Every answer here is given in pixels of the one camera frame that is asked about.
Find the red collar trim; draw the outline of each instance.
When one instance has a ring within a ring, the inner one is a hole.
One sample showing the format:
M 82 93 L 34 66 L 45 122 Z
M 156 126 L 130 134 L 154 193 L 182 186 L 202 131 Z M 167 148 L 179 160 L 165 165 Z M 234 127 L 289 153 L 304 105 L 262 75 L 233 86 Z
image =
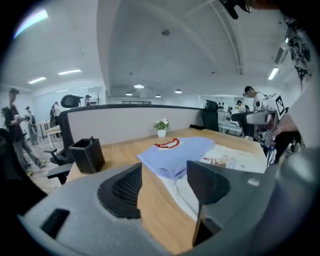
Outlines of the red collar trim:
M 168 142 L 168 143 L 165 143 L 165 144 L 154 144 L 155 146 L 157 146 L 158 148 L 162 148 L 162 149 L 173 149 L 175 148 L 176 146 L 178 146 L 180 144 L 180 141 L 177 139 L 177 138 L 174 138 L 172 141 Z

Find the fluorescent light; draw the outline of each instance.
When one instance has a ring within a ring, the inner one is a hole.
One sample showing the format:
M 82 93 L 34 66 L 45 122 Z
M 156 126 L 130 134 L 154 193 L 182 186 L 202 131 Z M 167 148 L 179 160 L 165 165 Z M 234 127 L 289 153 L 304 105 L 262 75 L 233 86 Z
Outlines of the fluorescent light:
M 34 84 L 34 83 L 36 83 L 36 82 L 40 82 L 40 81 L 42 81 L 42 80 L 46 80 L 46 78 L 45 77 L 40 77 L 40 78 L 37 78 L 37 79 L 34 79 L 34 80 L 32 80 L 32 81 L 30 81 L 30 82 L 28 82 L 28 84 Z
M 66 74 L 77 73 L 77 72 L 81 72 L 81 70 L 75 69 L 75 70 L 63 71 L 63 72 L 58 73 L 58 75 L 66 75 Z
M 279 70 L 279 68 L 274 67 L 268 79 L 269 80 L 274 79 L 274 77 L 275 77 L 276 73 L 278 72 L 278 70 Z
M 136 84 L 135 86 L 134 86 L 134 88 L 137 88 L 137 89 L 142 89 L 142 88 L 145 88 L 142 84 Z
M 56 93 L 65 92 L 65 91 L 69 91 L 69 89 L 65 89 L 65 90 L 57 90 L 57 91 L 56 91 Z
M 42 21 L 42 20 L 44 20 L 46 18 L 48 18 L 48 14 L 47 14 L 46 10 L 41 10 L 39 12 L 36 12 L 36 13 L 30 15 L 18 27 L 18 29 L 16 30 L 13 38 L 16 38 L 22 31 L 24 31 L 25 29 L 29 28 L 33 24 L 36 24 L 36 23 L 38 23 L 38 22 L 40 22 L 40 21 Z

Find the small potted plant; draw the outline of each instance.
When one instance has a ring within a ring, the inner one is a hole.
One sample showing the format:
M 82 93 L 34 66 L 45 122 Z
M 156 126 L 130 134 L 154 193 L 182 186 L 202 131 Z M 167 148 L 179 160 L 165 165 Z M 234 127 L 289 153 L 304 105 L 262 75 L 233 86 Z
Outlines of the small potted plant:
M 157 129 L 158 137 L 164 138 L 166 137 L 166 130 L 169 129 L 169 122 L 167 119 L 162 118 L 155 122 L 154 128 Z

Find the gray partition panel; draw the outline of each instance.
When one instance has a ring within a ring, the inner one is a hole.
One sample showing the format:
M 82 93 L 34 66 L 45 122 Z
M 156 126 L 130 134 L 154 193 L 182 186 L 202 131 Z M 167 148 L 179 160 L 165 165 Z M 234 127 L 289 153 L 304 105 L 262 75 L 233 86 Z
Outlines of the gray partition panel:
M 162 118 L 169 121 L 169 132 L 202 126 L 201 110 L 170 107 L 100 108 L 67 113 L 74 142 L 98 138 L 101 145 L 156 135 L 154 123 Z

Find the office chair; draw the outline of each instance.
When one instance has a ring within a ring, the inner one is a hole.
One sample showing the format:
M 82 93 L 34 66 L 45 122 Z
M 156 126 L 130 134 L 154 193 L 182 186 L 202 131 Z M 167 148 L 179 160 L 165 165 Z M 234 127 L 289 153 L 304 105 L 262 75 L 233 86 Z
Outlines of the office chair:
M 203 126 L 206 129 L 219 132 L 218 108 L 215 101 L 206 100 L 205 108 L 201 111 Z
M 75 95 L 65 95 L 61 99 L 61 106 L 64 108 L 76 108 L 79 106 L 80 99 L 83 97 L 75 96 Z M 69 147 L 74 144 L 71 134 L 68 134 L 66 131 L 66 124 L 68 123 L 68 116 L 63 112 L 59 116 L 59 125 L 62 134 L 62 141 L 63 141 L 63 150 L 59 153 L 57 149 L 44 149 L 45 152 L 50 153 L 52 157 L 50 158 L 50 162 L 58 165 L 58 167 L 49 171 L 47 177 L 48 179 L 52 179 L 57 177 L 61 184 L 64 184 L 67 180 L 67 176 L 70 172 L 70 169 L 74 163 L 74 159 L 71 155 Z
M 47 196 L 21 167 L 12 141 L 5 129 L 0 129 L 1 178 L 4 181 L 2 199 L 15 214 L 24 215 L 31 207 Z

